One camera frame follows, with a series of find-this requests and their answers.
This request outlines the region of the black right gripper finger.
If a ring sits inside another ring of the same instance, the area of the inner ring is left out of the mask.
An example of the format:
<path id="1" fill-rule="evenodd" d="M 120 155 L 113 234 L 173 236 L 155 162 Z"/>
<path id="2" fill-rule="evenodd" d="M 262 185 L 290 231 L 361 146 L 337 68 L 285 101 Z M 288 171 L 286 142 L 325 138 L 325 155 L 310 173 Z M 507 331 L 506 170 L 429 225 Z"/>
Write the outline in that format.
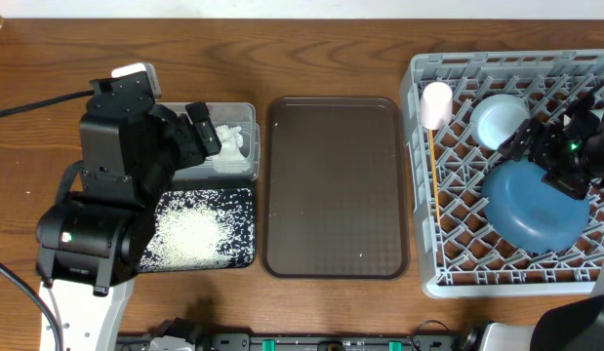
<path id="1" fill-rule="evenodd" d="M 594 94 L 588 93 L 573 101 L 565 111 L 565 122 L 593 122 L 597 117 L 591 112 L 595 103 Z"/>
<path id="2" fill-rule="evenodd" d="M 524 120 L 517 130 L 498 148 L 507 160 L 519 161 L 529 151 L 544 130 L 544 124 L 537 119 Z"/>

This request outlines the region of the light blue bowl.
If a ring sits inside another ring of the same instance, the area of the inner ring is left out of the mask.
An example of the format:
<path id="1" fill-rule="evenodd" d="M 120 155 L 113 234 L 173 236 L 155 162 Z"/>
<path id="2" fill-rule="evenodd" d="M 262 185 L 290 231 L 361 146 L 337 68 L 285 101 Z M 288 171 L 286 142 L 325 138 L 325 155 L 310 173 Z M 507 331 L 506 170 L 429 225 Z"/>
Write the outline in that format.
<path id="1" fill-rule="evenodd" d="M 483 99 L 472 111 L 472 136 L 480 145 L 497 150 L 519 126 L 531 118 L 524 101 L 511 95 L 494 95 Z"/>

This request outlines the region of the white napkin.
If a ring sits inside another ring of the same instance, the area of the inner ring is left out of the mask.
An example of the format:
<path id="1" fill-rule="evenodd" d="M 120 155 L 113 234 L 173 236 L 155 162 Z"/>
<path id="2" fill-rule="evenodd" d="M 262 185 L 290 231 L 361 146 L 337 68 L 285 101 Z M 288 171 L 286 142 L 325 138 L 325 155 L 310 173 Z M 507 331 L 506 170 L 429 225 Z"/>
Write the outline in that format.
<path id="1" fill-rule="evenodd" d="M 221 151 L 212 157 L 214 162 L 233 162 L 245 159 L 240 151 L 243 146 L 241 131 L 241 127 L 229 127 L 228 125 L 216 127 L 216 133 L 221 142 Z"/>

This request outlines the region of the dark blue plate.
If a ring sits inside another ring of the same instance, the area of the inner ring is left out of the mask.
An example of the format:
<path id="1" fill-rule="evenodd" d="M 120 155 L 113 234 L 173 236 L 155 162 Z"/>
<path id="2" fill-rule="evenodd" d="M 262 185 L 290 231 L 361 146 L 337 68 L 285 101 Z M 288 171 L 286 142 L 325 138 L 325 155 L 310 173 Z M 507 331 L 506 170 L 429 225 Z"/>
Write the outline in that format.
<path id="1" fill-rule="evenodd" d="M 542 181 L 545 171 L 523 158 L 505 161 L 484 178 L 484 214 L 512 246 L 533 254 L 572 247 L 589 221 L 589 202 L 573 199 Z"/>

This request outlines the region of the wooden chopstick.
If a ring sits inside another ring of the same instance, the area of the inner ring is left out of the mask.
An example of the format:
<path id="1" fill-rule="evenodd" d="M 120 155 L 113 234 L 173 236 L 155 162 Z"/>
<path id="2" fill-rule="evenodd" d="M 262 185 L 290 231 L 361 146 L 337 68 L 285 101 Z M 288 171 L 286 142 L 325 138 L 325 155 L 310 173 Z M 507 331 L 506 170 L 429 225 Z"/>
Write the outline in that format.
<path id="1" fill-rule="evenodd" d="M 436 217 L 436 224 L 440 225 L 438 180 L 437 180 L 433 130 L 427 130 L 427 136 L 428 136 L 429 157 L 430 157 L 430 166 L 431 166 L 431 174 L 432 174 L 432 190 L 433 190 L 434 208 L 435 208 L 434 213 L 435 213 L 435 217 Z"/>

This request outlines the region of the pink cup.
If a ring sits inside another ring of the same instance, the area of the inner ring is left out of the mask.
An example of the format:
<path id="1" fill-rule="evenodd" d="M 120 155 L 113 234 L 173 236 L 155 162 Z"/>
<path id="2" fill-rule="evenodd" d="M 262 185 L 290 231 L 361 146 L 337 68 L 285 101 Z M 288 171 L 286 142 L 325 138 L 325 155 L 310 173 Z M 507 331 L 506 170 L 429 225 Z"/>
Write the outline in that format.
<path id="1" fill-rule="evenodd" d="M 428 130 L 440 130 L 452 119 L 453 90 L 440 81 L 425 86 L 421 96 L 420 123 Z"/>

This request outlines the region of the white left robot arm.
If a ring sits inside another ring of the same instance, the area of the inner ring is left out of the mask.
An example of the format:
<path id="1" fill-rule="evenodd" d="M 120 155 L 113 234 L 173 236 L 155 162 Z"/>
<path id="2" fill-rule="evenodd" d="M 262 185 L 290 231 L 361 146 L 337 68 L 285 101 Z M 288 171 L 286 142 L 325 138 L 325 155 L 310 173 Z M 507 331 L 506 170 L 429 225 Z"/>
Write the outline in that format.
<path id="1" fill-rule="evenodd" d="M 37 224 L 36 272 L 48 306 L 43 350 L 111 350 L 154 212 L 178 170 L 220 152 L 207 105 L 157 103 L 145 73 L 94 80 L 79 123 L 83 159 Z"/>

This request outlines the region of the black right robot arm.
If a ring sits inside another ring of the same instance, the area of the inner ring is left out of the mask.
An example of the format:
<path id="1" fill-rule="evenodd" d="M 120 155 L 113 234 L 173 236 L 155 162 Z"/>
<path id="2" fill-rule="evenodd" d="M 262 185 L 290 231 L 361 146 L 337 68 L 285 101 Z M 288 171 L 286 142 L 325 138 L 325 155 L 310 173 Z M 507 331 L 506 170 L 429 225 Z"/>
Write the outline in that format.
<path id="1" fill-rule="evenodd" d="M 562 122 L 523 122 L 499 152 L 544 170 L 541 182 L 574 200 L 604 187 L 604 109 L 592 112 L 604 82 L 571 102 Z M 491 323 L 480 350 L 604 350 L 604 258 L 590 297 L 544 313 L 533 326 Z"/>

